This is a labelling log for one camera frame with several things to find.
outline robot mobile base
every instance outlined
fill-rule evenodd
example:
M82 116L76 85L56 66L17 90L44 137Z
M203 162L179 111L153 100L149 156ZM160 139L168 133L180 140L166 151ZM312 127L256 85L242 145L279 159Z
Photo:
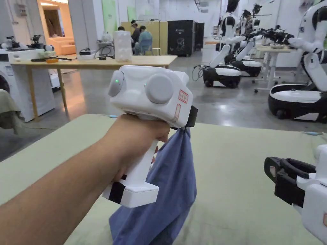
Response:
M304 90L308 85L276 85L269 93L268 106L279 119L327 122L327 94Z

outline white handheld device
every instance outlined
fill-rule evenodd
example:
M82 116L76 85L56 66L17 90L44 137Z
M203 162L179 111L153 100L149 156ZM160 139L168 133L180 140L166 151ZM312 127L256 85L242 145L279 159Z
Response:
M110 102L127 114L143 120L163 120L171 127L185 127L190 116L193 95L184 72L161 67L122 66L115 71L109 86ZM126 207L138 207L157 199L158 186L146 183L146 177L158 141L128 170L119 182L108 186L102 196Z

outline red label sticker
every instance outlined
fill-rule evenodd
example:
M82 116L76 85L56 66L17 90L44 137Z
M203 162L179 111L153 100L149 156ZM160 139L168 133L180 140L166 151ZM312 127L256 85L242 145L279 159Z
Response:
M185 104L187 104L188 101L188 94L185 93L183 90L180 90L180 94L178 96L178 99L182 102L184 102Z
M176 111L175 111L175 116L174 116L175 120L178 120L178 118L180 117L180 111L181 111L181 105L177 104Z
M324 225L327 227L327 214L324 215Z

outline white cylindrical container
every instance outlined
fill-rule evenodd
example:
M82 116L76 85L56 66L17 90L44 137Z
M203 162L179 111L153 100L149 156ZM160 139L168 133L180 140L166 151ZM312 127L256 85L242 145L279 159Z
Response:
M119 62L132 61L132 43L129 31L115 31L115 56Z

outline table leg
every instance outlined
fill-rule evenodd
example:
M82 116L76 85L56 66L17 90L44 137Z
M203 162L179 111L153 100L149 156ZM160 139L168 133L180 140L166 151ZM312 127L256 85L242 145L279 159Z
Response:
M271 89L275 83L274 83L274 78L275 78L275 72L276 72L276 64L277 64L277 56L278 53L274 53L271 55L271 69L270 69L270 73L269 73L269 81L268 81L268 86L267 89Z
M254 91L257 92L258 90L270 90L274 85L274 76L275 76L275 71L276 71L276 64L277 64L277 57L278 53L269 53L269 56L267 57L267 64L266 64L266 71L264 74L263 81L267 81L268 75L269 75L269 80L266 88L255 88Z
M264 73L264 77L263 80L266 82L267 78L268 78L268 74L269 74L269 68L270 68L270 62L271 62L271 53L267 54L267 62L266 62L266 69L265 69L265 73Z
M63 105L65 107L65 111L67 112L67 102L66 102L66 95L65 95L65 87L64 87L64 84L62 82L61 70L60 69L57 69L57 72L58 72L58 78L59 78L59 84L60 84L60 91L61 91L62 101L63 101Z
M39 120L39 115L38 115L38 108L37 108L36 99L35 99L35 90L34 90L34 83L33 83L32 68L26 66L26 72L27 72L27 79L28 79L28 84L29 84L29 91L30 91L31 99L32 99L34 119L36 121L38 121Z

